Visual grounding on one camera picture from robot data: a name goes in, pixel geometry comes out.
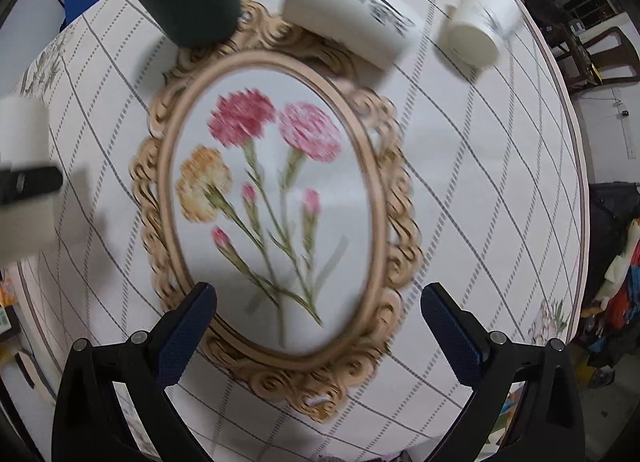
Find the white cup with print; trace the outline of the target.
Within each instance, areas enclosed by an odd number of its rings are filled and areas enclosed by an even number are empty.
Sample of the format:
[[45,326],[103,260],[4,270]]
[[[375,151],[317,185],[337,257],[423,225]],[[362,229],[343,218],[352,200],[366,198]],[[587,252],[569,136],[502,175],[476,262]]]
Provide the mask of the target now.
[[282,0],[281,16],[380,69],[421,39],[421,19],[403,0]]

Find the white duck plush toy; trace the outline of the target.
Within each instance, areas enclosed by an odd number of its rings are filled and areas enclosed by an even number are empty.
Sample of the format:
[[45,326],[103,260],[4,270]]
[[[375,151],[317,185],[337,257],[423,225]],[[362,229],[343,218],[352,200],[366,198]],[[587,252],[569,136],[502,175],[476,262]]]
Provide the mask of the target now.
[[599,308],[601,312],[605,311],[610,300],[620,291],[626,279],[631,259],[634,256],[634,251],[636,251],[639,239],[639,220],[633,219],[628,227],[626,243],[623,246],[623,250],[614,257],[608,270],[605,271],[604,281],[593,299],[593,302],[597,304],[597,308]]

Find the plain white plastic cup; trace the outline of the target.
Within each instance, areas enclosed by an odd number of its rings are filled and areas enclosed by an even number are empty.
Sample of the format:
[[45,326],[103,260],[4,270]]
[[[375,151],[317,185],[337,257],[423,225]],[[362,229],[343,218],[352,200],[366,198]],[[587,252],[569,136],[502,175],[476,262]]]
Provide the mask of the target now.
[[[47,167],[49,111],[37,97],[10,95],[1,100],[1,167]],[[55,193],[1,208],[1,266],[47,248],[55,238]]]

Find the dark wooden chair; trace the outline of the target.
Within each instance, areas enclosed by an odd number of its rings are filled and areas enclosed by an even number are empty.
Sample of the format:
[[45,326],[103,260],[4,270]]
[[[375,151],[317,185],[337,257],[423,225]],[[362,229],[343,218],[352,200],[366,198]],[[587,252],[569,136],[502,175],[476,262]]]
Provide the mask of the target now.
[[620,27],[605,29],[586,42],[565,34],[555,60],[570,96],[639,82],[638,51]]

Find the floral diamond pattern tablecloth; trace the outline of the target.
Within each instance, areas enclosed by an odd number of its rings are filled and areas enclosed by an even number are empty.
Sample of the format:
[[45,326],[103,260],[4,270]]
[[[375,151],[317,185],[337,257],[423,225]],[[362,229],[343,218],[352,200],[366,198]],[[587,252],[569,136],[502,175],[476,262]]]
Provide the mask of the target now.
[[76,340],[151,331],[205,281],[216,313],[165,393],[211,459],[431,453],[472,390],[424,287],[514,343],[576,328],[587,178],[559,68],[520,0],[485,69],[444,41],[460,0],[403,0],[421,39],[386,69],[240,1],[231,37],[182,48],[99,0],[25,71],[64,182],[20,303],[62,376]]

